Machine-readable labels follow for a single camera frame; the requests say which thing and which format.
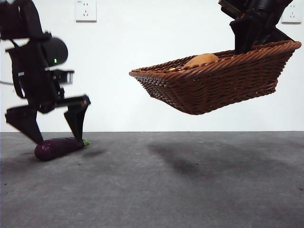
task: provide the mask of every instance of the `cable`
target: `cable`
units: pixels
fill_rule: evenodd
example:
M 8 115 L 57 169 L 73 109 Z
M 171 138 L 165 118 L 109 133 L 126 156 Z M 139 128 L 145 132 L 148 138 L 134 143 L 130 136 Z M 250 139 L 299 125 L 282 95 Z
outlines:
M 4 85 L 8 85 L 8 86 L 13 86 L 14 85 L 14 83 L 11 83 L 11 82 L 2 82 L 2 81 L 0 81 L 0 83 L 1 84 L 4 84 Z

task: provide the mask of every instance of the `eggplant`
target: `eggplant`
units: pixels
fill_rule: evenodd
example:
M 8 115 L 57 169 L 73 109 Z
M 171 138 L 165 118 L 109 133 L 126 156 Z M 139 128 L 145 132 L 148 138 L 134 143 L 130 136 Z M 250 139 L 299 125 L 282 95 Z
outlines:
M 48 139 L 38 144 L 35 156 L 41 161 L 49 161 L 88 146 L 87 140 L 78 141 L 74 137 Z

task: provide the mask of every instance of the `wicker basket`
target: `wicker basket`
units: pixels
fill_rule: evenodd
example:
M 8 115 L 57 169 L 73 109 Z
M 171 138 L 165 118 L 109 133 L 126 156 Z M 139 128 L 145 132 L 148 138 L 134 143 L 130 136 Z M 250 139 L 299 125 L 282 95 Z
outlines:
M 277 78 L 300 42 L 280 41 L 252 48 L 246 54 L 214 53 L 218 61 L 182 67 L 190 56 L 132 70 L 151 97 L 189 114 L 203 114 L 223 106 L 271 94 Z

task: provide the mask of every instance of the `electrical outlet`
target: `electrical outlet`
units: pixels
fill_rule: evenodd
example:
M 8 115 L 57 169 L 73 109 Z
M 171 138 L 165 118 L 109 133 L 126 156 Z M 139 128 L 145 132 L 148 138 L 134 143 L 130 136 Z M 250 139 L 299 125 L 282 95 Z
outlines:
M 282 23 L 301 23 L 303 21 L 303 0 L 293 0 L 282 15 Z
M 77 0 L 75 3 L 76 22 L 97 22 L 96 0 Z

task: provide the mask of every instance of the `concrete floor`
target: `concrete floor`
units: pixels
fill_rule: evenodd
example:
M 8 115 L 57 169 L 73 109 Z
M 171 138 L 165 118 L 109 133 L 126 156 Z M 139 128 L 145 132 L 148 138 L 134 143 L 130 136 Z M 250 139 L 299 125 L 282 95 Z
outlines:
M 46 133 L 46 138 L 68 136 Z M 304 132 L 1 134 L 1 228 L 303 228 Z

